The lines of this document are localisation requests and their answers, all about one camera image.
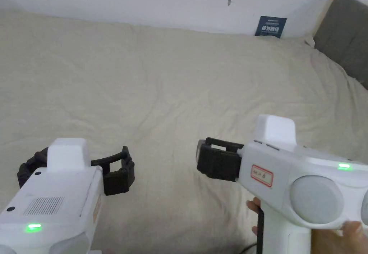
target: white label sticker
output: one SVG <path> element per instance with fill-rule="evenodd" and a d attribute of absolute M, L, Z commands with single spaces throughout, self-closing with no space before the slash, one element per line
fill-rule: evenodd
<path fill-rule="evenodd" d="M 265 168 L 261 168 L 257 165 L 252 165 L 252 172 L 250 173 L 251 178 L 261 182 L 267 187 L 272 187 L 273 173 L 267 171 Z"/>

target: button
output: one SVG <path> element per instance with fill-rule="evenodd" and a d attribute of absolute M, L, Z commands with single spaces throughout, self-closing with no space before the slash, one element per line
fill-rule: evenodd
<path fill-rule="evenodd" d="M 335 182 L 322 176 L 303 176 L 295 180 L 290 200 L 299 217 L 317 224 L 333 222 L 344 206 L 342 193 Z"/>
<path fill-rule="evenodd" d="M 368 192 L 365 193 L 362 205 L 362 221 L 368 225 Z"/>

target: finger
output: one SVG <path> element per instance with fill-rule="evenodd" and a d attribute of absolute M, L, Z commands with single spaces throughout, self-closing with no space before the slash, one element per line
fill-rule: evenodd
<path fill-rule="evenodd" d="M 259 199 L 259 198 L 255 197 L 255 198 L 253 199 L 253 202 L 254 202 L 258 207 L 260 207 L 260 206 L 261 206 L 261 201 L 260 201 L 260 199 Z"/>
<path fill-rule="evenodd" d="M 257 226 L 253 226 L 253 227 L 252 227 L 252 232 L 257 236 L 257 233 L 258 233 L 258 228 L 257 228 Z"/>
<path fill-rule="evenodd" d="M 259 213 L 259 206 L 257 206 L 254 201 L 247 201 L 247 207 L 256 213 Z"/>
<path fill-rule="evenodd" d="M 342 227 L 342 235 L 352 251 L 356 253 L 368 251 L 368 238 L 364 234 L 361 222 L 346 222 Z"/>

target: beige bedsheet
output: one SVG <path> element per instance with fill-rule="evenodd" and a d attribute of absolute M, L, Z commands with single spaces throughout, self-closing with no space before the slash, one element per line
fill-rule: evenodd
<path fill-rule="evenodd" d="M 195 150 L 247 142 L 262 113 L 294 119 L 301 145 L 368 161 L 367 90 L 302 39 L 0 15 L 0 208 L 20 163 L 56 137 L 86 138 L 92 159 L 127 145 L 136 180 L 107 198 L 104 254 L 253 242 L 250 193 L 197 172 Z"/>

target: gray headboard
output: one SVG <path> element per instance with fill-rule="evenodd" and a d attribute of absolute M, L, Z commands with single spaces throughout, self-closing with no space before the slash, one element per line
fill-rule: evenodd
<path fill-rule="evenodd" d="M 334 0 L 316 36 L 316 49 L 368 89 L 368 6 Z"/>

